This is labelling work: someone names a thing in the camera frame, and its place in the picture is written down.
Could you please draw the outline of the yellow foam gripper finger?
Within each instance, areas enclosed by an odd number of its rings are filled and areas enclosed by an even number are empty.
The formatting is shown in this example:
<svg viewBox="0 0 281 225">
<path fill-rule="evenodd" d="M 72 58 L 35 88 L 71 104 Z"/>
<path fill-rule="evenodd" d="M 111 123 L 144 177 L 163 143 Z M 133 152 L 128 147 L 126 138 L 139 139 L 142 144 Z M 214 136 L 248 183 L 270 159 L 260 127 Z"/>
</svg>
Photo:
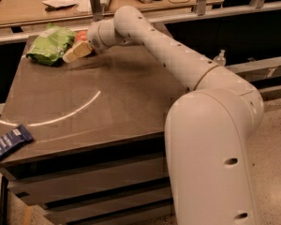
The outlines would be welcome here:
<svg viewBox="0 0 281 225">
<path fill-rule="evenodd" d="M 90 54 L 92 51 L 93 49 L 87 41 L 80 40 L 63 55 L 63 60 L 70 63 Z"/>
</svg>

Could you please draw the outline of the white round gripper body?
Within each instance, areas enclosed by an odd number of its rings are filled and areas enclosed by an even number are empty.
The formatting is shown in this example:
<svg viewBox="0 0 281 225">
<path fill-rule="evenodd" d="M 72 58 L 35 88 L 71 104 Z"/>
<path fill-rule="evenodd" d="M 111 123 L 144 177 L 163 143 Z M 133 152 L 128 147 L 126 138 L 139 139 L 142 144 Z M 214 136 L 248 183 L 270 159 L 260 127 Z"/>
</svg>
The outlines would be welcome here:
<svg viewBox="0 0 281 225">
<path fill-rule="evenodd" d="M 103 51 L 108 49 L 108 47 L 104 44 L 102 38 L 100 37 L 100 25 L 100 22 L 92 22 L 86 32 L 87 41 L 90 43 L 90 46 L 96 51 Z"/>
</svg>

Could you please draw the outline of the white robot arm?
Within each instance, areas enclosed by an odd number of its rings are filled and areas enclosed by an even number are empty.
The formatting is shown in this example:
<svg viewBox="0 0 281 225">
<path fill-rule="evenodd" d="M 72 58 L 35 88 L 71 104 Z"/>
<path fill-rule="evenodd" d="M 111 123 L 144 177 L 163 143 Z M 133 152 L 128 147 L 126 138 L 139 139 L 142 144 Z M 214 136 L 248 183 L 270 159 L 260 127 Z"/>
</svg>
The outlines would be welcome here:
<svg viewBox="0 0 281 225">
<path fill-rule="evenodd" d="M 92 22 L 86 39 L 96 51 L 143 46 L 186 90 L 164 129 L 177 224 L 260 225 L 245 148 L 264 113 L 259 91 L 156 30 L 132 6 Z"/>
</svg>

